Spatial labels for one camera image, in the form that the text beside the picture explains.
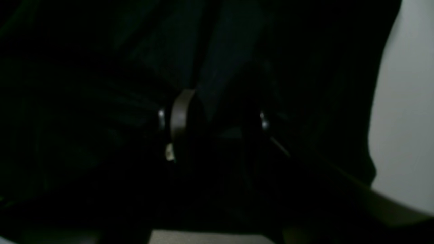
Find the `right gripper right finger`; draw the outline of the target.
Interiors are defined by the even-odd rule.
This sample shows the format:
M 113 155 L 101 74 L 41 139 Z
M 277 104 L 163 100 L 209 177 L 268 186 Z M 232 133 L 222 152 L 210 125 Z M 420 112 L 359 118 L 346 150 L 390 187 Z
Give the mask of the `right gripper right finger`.
M 242 114 L 252 186 L 288 244 L 432 244 L 433 216 L 367 187 L 257 108 Z

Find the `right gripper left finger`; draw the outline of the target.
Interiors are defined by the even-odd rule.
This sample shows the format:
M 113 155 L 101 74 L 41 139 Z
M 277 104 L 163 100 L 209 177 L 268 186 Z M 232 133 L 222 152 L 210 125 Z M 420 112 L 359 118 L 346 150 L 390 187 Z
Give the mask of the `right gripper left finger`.
M 147 244 L 153 229 L 171 228 L 183 217 L 191 197 L 194 140 L 203 105 L 195 90 L 183 90 L 158 112 L 158 130 L 144 134 L 121 156 L 125 185 L 115 226 L 102 234 L 103 244 Z

